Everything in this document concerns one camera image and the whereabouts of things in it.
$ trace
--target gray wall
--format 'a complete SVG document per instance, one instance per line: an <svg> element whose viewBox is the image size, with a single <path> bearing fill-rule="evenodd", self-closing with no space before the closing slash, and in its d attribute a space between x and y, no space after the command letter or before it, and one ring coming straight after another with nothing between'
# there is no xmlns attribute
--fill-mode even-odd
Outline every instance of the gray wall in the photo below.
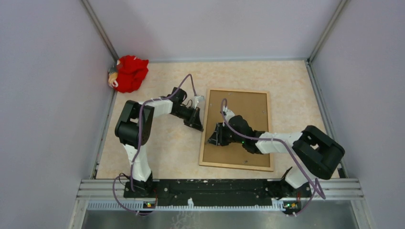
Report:
<svg viewBox="0 0 405 229"><path fill-rule="evenodd" d="M113 61L79 0L2 1L0 26L0 228L66 228Z"/></svg>
<svg viewBox="0 0 405 229"><path fill-rule="evenodd" d="M338 0L90 0L118 55L151 61L304 59Z"/></svg>
<svg viewBox="0 0 405 229"><path fill-rule="evenodd" d="M351 1L314 68L378 228L404 228L405 2Z"/></svg>

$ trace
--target metal corner post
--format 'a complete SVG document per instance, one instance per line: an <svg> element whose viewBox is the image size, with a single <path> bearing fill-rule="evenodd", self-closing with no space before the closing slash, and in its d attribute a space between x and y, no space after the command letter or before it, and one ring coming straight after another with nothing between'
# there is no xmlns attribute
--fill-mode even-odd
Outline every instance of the metal corner post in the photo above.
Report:
<svg viewBox="0 0 405 229"><path fill-rule="evenodd" d="M318 107L320 109L320 114L322 116L323 123L325 125L326 133L331 136L333 139L336 139L336 134L333 128L333 123L330 119L329 112L325 103L325 100L322 95L322 91L320 88L320 85L318 83L315 71L312 68L312 64L309 62L309 59L305 61L305 64L307 66L308 74L309 74L309 79L311 80L312 88L315 93L316 100L318 102ZM347 173L347 167L344 163L344 159L341 161L341 167L344 171L345 174ZM358 228L359 229L374 229L375 223L372 219L372 216L370 214L370 211L367 206L367 202L364 199L359 199L359 200L351 200L352 204L352 209L353 209L353 214L356 218Z"/></svg>
<svg viewBox="0 0 405 229"><path fill-rule="evenodd" d="M91 7L90 3L88 0L80 0L84 9L86 10L91 22L93 23L95 29L97 30L98 35L100 36L101 40L103 41L104 45L107 47L108 51L110 52L110 55L114 59L114 61L117 61L119 59L119 56L117 52L115 51L110 39L108 38L106 31L104 30L103 26L101 25L100 20L98 19L96 13L94 12L93 8Z"/></svg>
<svg viewBox="0 0 405 229"><path fill-rule="evenodd" d="M338 7L336 8L335 13L333 14L332 18L330 19L328 25L326 26L325 30L323 31L322 35L320 36L320 39L318 40L317 44L315 45L314 50L312 51L311 55L308 58L308 63L312 64L318 55L318 52L322 48L323 44L325 43L326 39L330 35L330 32L332 32L334 25L336 24L337 20L341 16L344 8L347 6L350 0L341 0L339 2Z"/></svg>

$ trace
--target red stuffed toy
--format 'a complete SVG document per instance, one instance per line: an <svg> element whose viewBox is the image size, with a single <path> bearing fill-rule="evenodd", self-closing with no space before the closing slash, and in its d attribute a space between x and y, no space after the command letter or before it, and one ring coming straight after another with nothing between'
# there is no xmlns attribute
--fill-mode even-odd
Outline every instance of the red stuffed toy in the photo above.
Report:
<svg viewBox="0 0 405 229"><path fill-rule="evenodd" d="M121 93L138 90L148 73L148 63L136 56L121 57L108 70L108 84Z"/></svg>

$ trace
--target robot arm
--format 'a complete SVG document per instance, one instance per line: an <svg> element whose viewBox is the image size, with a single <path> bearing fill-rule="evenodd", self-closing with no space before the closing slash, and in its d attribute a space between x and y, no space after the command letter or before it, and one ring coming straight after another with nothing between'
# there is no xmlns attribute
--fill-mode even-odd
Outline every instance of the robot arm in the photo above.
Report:
<svg viewBox="0 0 405 229"><path fill-rule="evenodd" d="M240 115L235 115L227 107L223 108L225 120L237 132L254 138L281 139L298 155L304 171L310 179L330 179L344 155L344 149L315 126L307 126L302 132L276 134L253 130ZM277 141L251 140L235 134L225 123L217 123L208 143L227 146L241 143L252 154L287 153L286 147ZM293 188L307 183L307 179L297 166L287 171L283 179Z"/></svg>
<svg viewBox="0 0 405 229"><path fill-rule="evenodd" d="M203 131L203 126L200 121L200 109L197 107L197 104L204 101L204 96L194 96L191 98L192 104L189 107L182 104L186 98L187 93L184 90L179 89L170 100L156 100L144 106L142 112L142 147L140 148L138 156L135 158L132 169L132 178L134 180L145 182L149 179L152 173L148 165L146 151L153 118L165 114L172 114L183 119L186 126ZM124 105L115 128L115 135L124 145L130 164L132 164L132 159L138 148L138 120L142 104L143 102L138 103L128 100Z"/></svg>

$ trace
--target cork bulletin board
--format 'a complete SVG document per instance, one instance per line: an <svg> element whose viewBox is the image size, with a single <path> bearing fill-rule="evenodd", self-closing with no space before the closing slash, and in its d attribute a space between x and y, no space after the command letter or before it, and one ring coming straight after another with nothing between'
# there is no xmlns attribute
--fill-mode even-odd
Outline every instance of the cork bulletin board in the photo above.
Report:
<svg viewBox="0 0 405 229"><path fill-rule="evenodd" d="M253 130L271 132L269 92L237 89L208 89L204 114L200 160L201 166L274 171L273 154L251 154L241 144L214 146L206 143L216 123L223 122L221 101L228 100L228 108L241 115Z"/></svg>

